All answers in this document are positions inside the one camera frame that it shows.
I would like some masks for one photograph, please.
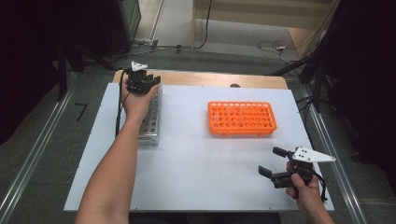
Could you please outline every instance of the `floor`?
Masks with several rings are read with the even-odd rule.
[[[142,30],[137,33],[138,37],[159,39],[159,45],[164,46],[189,45],[191,27],[188,10],[191,0],[182,2],[165,0],[163,4],[159,0],[152,1],[154,2],[150,5],[151,10],[158,12],[160,7],[163,7],[160,10],[161,14],[159,17],[157,14],[151,17],[151,23],[147,22],[147,24],[153,24],[153,26],[150,28],[149,25],[146,29],[142,26]],[[142,10],[149,11],[150,7],[145,7],[143,4],[149,1],[140,2]],[[157,27],[152,29],[156,18],[158,18]],[[208,27],[208,39],[205,47],[200,51],[186,50],[176,54],[173,49],[168,49],[151,54],[140,54],[146,52],[147,49],[139,48],[121,57],[117,65],[128,66],[134,59],[141,63],[148,63],[150,68],[158,69],[264,75],[284,67],[287,63],[282,59],[299,60],[295,50],[292,49],[293,45],[285,28],[248,26],[219,21],[211,21]],[[197,21],[196,29],[201,29],[200,21]],[[271,43],[278,39],[290,44],[290,49],[280,54],[282,59],[268,50],[268,45],[263,44],[261,49],[256,47],[256,44],[262,41]],[[196,40],[196,44],[199,44],[202,39],[196,38]],[[296,69],[282,76],[287,80],[296,100],[309,95],[305,90],[311,89],[310,85],[302,85],[297,81],[299,72],[301,69]],[[63,211],[64,202],[100,106],[101,96],[106,84],[111,82],[113,76],[113,71],[95,64],[88,66],[83,74],[72,74],[69,83],[73,84],[70,86],[74,88],[70,92],[68,101],[64,102],[64,107],[56,104],[58,89],[55,87],[31,112],[13,137],[0,146],[0,194],[6,195],[9,192],[7,191],[9,185],[13,183],[25,159],[32,148],[36,147],[35,141],[42,137],[40,133],[51,117],[53,108],[62,107],[63,113],[56,120],[57,126],[49,132],[49,138],[43,150],[37,154],[40,160],[30,174],[29,182],[21,189],[23,194],[18,195],[21,196],[17,197],[18,203],[11,208],[13,213],[7,217],[8,223],[74,222],[75,214]],[[81,115],[81,105],[87,105],[87,107],[82,117],[78,119]],[[323,112],[320,117],[326,124],[333,147],[337,150],[338,159],[342,162],[365,216],[365,220],[355,220],[351,217],[350,207],[345,202],[345,193],[339,187],[340,183],[334,174],[333,167],[330,164],[323,164],[320,165],[321,170],[331,183],[329,191],[335,206],[332,216],[336,223],[393,223],[396,198],[385,174],[372,164],[350,159],[354,148],[349,142],[341,120],[333,115],[326,105],[321,108]],[[313,147],[324,151],[326,146],[323,136],[318,132],[314,118],[316,118],[315,112],[311,112],[307,117],[307,130],[311,134]],[[2,205],[0,215],[3,214],[4,206]],[[306,222],[306,218],[299,212],[281,213],[280,217],[282,223],[286,224]],[[0,223],[6,223],[1,218],[3,217],[0,217]]]

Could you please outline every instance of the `gray floor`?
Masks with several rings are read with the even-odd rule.
[[[169,35],[170,24],[161,20],[156,37],[161,45],[188,45],[190,32]],[[187,32],[187,26],[179,26],[178,31]],[[176,54],[174,50],[162,50],[154,53],[129,55],[116,62],[117,67],[126,67],[131,60],[148,63],[150,68],[183,71],[207,71],[232,74],[266,75],[285,66],[270,51],[258,50],[256,41],[289,39],[284,29],[261,26],[266,33],[257,34],[256,26],[232,29],[250,29],[250,38],[240,35],[227,39],[229,31],[209,33],[207,45],[200,51],[182,51]],[[273,29],[274,35],[267,35]],[[130,53],[145,51],[134,49]],[[289,60],[296,60],[295,51],[286,55]],[[45,151],[33,172],[17,206],[8,223],[73,223],[74,213],[63,211],[64,203],[77,170],[79,159],[88,140],[96,113],[100,106],[106,84],[112,80],[114,71],[108,71],[100,65],[90,65],[83,74],[78,74],[78,82],[71,95],[69,103],[55,128]],[[296,81],[296,73],[290,72],[283,76],[288,81],[296,99],[301,99],[302,85]],[[35,144],[35,140],[43,129],[50,113],[55,106],[58,88],[54,87],[30,113],[12,138],[0,146],[0,195],[3,197],[15,175],[21,168],[25,158]],[[81,106],[87,104],[87,109],[78,121]],[[392,192],[384,172],[371,164],[352,161],[350,155],[354,148],[347,138],[343,124],[337,116],[331,115],[326,105],[321,106],[322,116],[331,134],[334,146],[339,154],[339,160],[345,167],[348,178],[355,190],[368,223],[394,223],[396,208],[395,194]],[[322,151],[323,145],[312,119],[308,117],[308,131],[311,134],[313,147]],[[338,187],[332,168],[329,164],[320,165],[322,173],[331,183],[329,192],[332,195],[335,211],[332,217],[336,223],[352,223],[344,197]],[[299,212],[281,213],[282,223],[305,223],[306,218]]]

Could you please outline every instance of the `human arm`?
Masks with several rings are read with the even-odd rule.
[[[158,86],[135,96],[122,83],[126,120],[106,155],[99,162],[82,197],[76,223],[128,223],[136,172],[139,128]]]
[[[333,224],[331,216],[320,199],[318,178],[313,176],[309,185],[306,185],[298,174],[293,174],[291,181],[299,191],[296,202],[300,211],[308,216],[314,224]],[[296,191],[293,188],[286,188],[286,193],[292,198],[296,196]]]

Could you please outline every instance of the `orange test tube rack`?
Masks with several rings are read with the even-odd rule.
[[[212,134],[265,135],[276,129],[272,107],[266,102],[220,102],[207,104]]]

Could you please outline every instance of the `black cable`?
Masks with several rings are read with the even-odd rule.
[[[309,41],[311,41],[312,38],[314,38],[314,36],[317,35],[317,33],[319,32],[319,30],[321,30],[323,28],[323,26],[327,23],[327,19],[329,19],[330,15],[332,14],[332,11],[335,9],[335,6],[337,6],[339,4],[340,1],[336,2],[333,6],[332,9],[330,10],[329,14],[327,14],[326,19],[323,21],[323,23],[319,26],[319,28],[314,32],[314,34],[309,37],[308,40],[306,40],[302,45],[300,45],[299,47],[297,47],[296,49],[299,49],[300,47],[306,45]]]
[[[301,107],[301,108],[298,110],[298,112],[301,112],[301,111],[303,110],[304,113],[305,113],[306,108],[307,108],[309,105],[311,105],[311,104],[312,104],[312,100],[309,99],[308,102],[307,102],[303,107]]]
[[[282,68],[282,69],[280,69],[278,71],[275,71],[275,72],[273,72],[273,73],[271,73],[269,75],[270,76],[282,76],[285,73],[289,72],[293,68],[298,68],[298,67],[301,67],[303,65],[312,66],[308,62],[310,62],[314,58],[314,56],[315,56],[315,51],[313,53],[309,52],[309,54],[307,56],[305,56],[304,58],[302,58],[302,59],[300,59],[298,61],[295,61],[295,63],[291,63],[288,66],[286,66],[286,67],[284,67],[284,68]]]
[[[211,8],[212,8],[212,0],[210,0],[209,9],[207,10],[206,26],[205,26],[205,40],[204,40],[204,43],[202,43],[202,45],[201,45],[200,47],[194,48],[194,49],[201,49],[201,48],[204,46],[204,44],[206,43],[206,40],[207,40],[207,26],[208,26],[208,24],[209,24],[209,16],[210,16],[210,9],[211,9]]]
[[[294,73],[295,73],[297,76],[300,75],[300,73],[297,72],[295,68],[293,68],[292,70],[294,71]],[[291,76],[291,77],[295,77],[295,75],[293,75],[291,72],[288,72],[288,75]]]
[[[198,48],[193,48],[193,49],[201,49],[201,48],[204,46],[204,44],[206,43],[206,40],[207,40],[207,30],[208,30],[207,27],[208,27],[208,25],[209,25],[209,17],[210,17],[210,10],[211,10],[211,8],[212,8],[212,2],[213,2],[213,0],[210,0],[210,2],[209,2],[209,8],[208,8],[208,10],[207,10],[207,15],[206,15],[205,40],[204,40],[204,43],[202,43],[202,45],[201,45],[200,47],[198,47]],[[189,46],[155,46],[155,48],[163,48],[163,49],[192,49],[192,48],[189,47]],[[148,53],[150,53],[150,52],[155,52],[155,51],[157,51],[157,50],[153,49],[153,50],[151,50],[151,51],[148,51]]]
[[[270,49],[262,49],[262,44],[263,43],[270,43],[270,46],[269,46],[269,48]],[[278,44],[280,47],[284,47],[283,49],[277,49],[277,52],[276,52],[276,50],[274,50],[273,48],[272,48],[272,44]],[[299,61],[287,61],[287,60],[285,60],[284,58],[282,58],[280,55],[282,54],[282,52],[285,50],[285,49],[289,49],[288,48],[288,45],[289,45],[289,42],[288,41],[286,41],[286,40],[267,40],[267,41],[262,41],[262,42],[260,42],[260,43],[257,43],[256,44],[256,49],[259,49],[259,50],[261,50],[261,51],[266,51],[266,52],[272,52],[279,60],[281,60],[282,62],[285,62],[285,66],[284,66],[284,68],[286,68],[289,64],[291,64],[291,63],[294,63],[294,62],[299,62]],[[295,72],[295,74],[297,74],[297,76],[299,76],[300,74],[295,70],[295,69],[292,69],[294,72]],[[290,72],[287,72],[288,74],[289,74],[289,76],[291,76],[291,77],[295,77],[295,75],[293,75],[292,73],[290,73]]]
[[[122,105],[120,104],[120,103],[121,103],[121,98],[122,98],[122,82],[123,82],[123,76],[124,76],[125,73],[128,73],[130,70],[131,70],[131,68],[126,68],[126,69],[124,69],[124,70],[122,71],[122,73],[121,73],[121,76],[120,76],[120,82],[119,82],[119,87],[120,87],[120,91],[119,91],[119,105],[117,106],[118,112],[117,112],[117,119],[116,119],[116,137],[117,137],[117,135],[119,134],[119,131],[120,131],[121,110],[122,110],[123,104],[125,103],[125,100],[126,100],[126,97],[125,97],[125,100],[124,100],[124,102],[122,103]]]
[[[114,66],[115,63],[117,63],[123,56],[126,56],[126,55],[128,55],[128,54],[115,55],[115,56],[106,58],[106,60],[109,60],[109,59],[111,59],[111,58],[115,58],[113,61],[108,62],[109,64],[111,64],[112,66]],[[85,60],[85,61],[83,61],[83,62],[86,63],[87,65],[96,65],[96,64],[99,64],[99,62],[94,61],[94,60]]]
[[[332,86],[334,85],[334,80],[332,77],[329,77],[327,74],[324,74],[324,78],[322,80],[322,87],[326,91],[325,93],[327,94],[326,99],[321,99],[320,101],[322,103],[326,103],[328,105],[328,109],[330,111],[330,114],[335,114],[336,110],[332,102],[329,100],[329,91],[332,89]]]
[[[204,8],[204,0],[201,0],[201,8]],[[200,26],[201,26],[201,34],[204,33],[204,11],[201,10],[201,22],[200,22]]]
[[[123,106],[124,106],[124,104],[125,104],[125,101],[126,101],[126,99],[128,98],[128,96],[131,94],[131,92],[128,92],[128,94],[125,96],[125,99],[124,99],[124,101],[122,102],[122,105],[121,105],[121,109],[120,110],[122,110],[123,109]]]
[[[324,203],[325,201],[327,201],[327,198],[326,198],[327,181],[321,175],[318,175],[318,173],[315,171],[313,171],[313,175],[315,175],[318,178],[320,185],[322,186],[322,192],[320,194],[320,199]]]
[[[302,99],[300,99],[300,100],[296,100],[296,103],[298,104],[298,103],[300,103],[301,101],[304,101],[304,100],[311,100],[312,99],[312,96],[307,96],[307,97],[304,97],[304,98],[302,98]]]
[[[321,32],[320,32],[320,35],[319,35],[319,37],[318,37],[318,40],[317,40],[317,48],[318,48],[318,46],[319,46],[320,40],[323,38],[323,37],[320,38],[320,37],[323,35],[323,32],[324,32],[324,31],[321,31]]]
[[[308,140],[309,140],[309,143],[311,144],[312,149],[315,150],[314,144],[312,142],[312,137],[308,131],[308,126],[307,126],[308,112],[311,108],[311,105],[312,105],[312,101],[309,100],[301,110],[304,110],[304,127],[305,127],[305,131],[306,131],[306,135],[308,135]]]

